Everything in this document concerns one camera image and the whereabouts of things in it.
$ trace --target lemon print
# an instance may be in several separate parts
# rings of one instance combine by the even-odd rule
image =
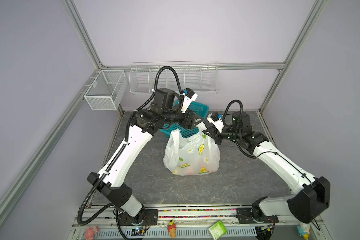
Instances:
[[[202,167],[202,169],[200,170],[199,174],[200,174],[200,173],[207,173],[207,172],[208,172],[208,170],[207,170],[205,167]]]
[[[204,144],[200,145],[199,147],[199,155],[203,154]]]
[[[188,166],[190,166],[190,165],[188,163],[186,163],[186,164],[183,164],[183,165],[181,165],[179,167],[188,167]]]

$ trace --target green box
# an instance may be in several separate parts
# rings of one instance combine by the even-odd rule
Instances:
[[[208,230],[214,240],[227,233],[227,229],[225,228],[222,221],[218,221],[217,223],[213,224],[212,227],[208,228]]]

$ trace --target ice cream figurine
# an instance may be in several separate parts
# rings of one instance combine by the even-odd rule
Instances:
[[[99,227],[95,226],[93,229],[91,227],[87,227],[87,230],[85,231],[84,238],[86,240],[93,240],[93,237],[95,236],[95,233],[99,232]]]
[[[171,234],[171,238],[176,237],[176,224],[175,220],[170,220],[168,225],[168,232]]]

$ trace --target white wire basket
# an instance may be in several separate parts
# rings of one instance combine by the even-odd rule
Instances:
[[[117,110],[126,88],[124,71],[101,70],[84,98],[92,110]]]
[[[159,62],[130,64],[130,92],[133,94],[152,93],[156,74],[162,66],[166,65],[175,69],[182,89],[190,88],[196,93],[219,91],[217,62]],[[160,74],[157,87],[178,92],[175,76],[170,70],[164,70]]]

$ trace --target wire basket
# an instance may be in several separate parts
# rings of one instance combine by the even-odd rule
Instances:
[[[203,117],[204,119],[206,118],[208,111],[209,111],[209,107],[207,105],[204,105],[202,103],[196,103],[196,102],[192,102],[188,108],[191,109],[192,111],[194,111],[195,113],[197,113],[199,116]],[[169,126],[169,124],[164,124],[163,128],[167,128],[168,126]],[[197,127],[194,127],[193,129],[185,129],[177,123],[173,124],[168,129],[160,129],[160,131],[164,132],[165,135],[167,137],[169,137],[171,135],[171,132],[176,129],[180,130],[180,134],[183,137],[190,137],[199,132],[199,128],[197,128]]]
[[[92,110],[117,110],[126,88],[124,71],[101,70],[84,98]]]
[[[152,93],[156,74],[166,65],[175,69],[182,89],[190,88],[196,93],[219,91],[217,62],[131,63],[130,65],[129,87],[133,94]],[[175,76],[170,70],[164,70],[160,74],[157,87],[178,91]]]

